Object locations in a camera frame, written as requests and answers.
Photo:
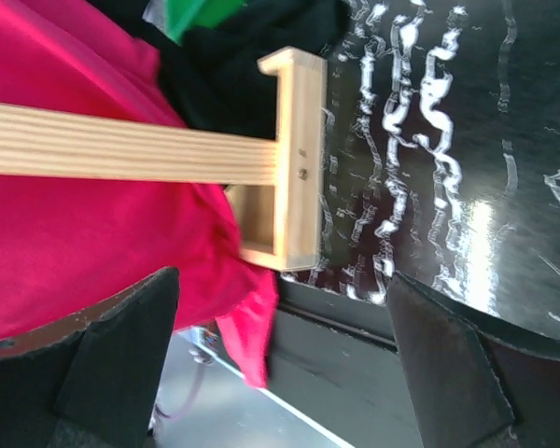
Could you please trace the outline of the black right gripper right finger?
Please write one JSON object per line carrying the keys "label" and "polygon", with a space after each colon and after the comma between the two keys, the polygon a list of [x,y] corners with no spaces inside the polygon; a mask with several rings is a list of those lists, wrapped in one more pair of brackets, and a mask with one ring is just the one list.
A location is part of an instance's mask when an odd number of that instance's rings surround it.
{"label": "black right gripper right finger", "polygon": [[387,308],[426,447],[560,447],[560,341],[400,273]]}

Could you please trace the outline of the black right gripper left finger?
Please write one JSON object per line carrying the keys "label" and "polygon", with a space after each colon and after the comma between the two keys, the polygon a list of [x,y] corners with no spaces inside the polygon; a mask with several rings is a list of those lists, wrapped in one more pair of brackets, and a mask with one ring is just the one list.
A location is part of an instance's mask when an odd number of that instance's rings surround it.
{"label": "black right gripper left finger", "polygon": [[179,299],[161,269],[93,306],[0,340],[0,447],[149,447]]}

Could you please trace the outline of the pink red t-shirt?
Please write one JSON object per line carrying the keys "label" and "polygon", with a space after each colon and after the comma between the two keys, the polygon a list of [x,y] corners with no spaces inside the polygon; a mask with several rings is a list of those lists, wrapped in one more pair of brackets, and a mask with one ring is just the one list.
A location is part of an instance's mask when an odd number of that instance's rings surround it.
{"label": "pink red t-shirt", "polygon": [[[160,53],[83,1],[0,1],[0,103],[181,126]],[[0,340],[180,271],[175,327],[217,322],[266,384],[274,274],[244,262],[221,188],[0,175]]]}

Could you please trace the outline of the black t-shirt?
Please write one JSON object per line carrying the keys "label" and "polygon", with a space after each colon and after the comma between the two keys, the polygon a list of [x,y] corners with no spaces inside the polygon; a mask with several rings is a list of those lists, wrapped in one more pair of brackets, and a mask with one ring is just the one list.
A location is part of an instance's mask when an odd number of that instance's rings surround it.
{"label": "black t-shirt", "polygon": [[145,1],[93,6],[159,51],[161,93],[188,126],[268,139],[275,136],[276,80],[259,71],[258,60],[284,47],[325,56],[350,24],[343,1],[250,1],[215,28],[188,29],[176,43],[144,20]]}

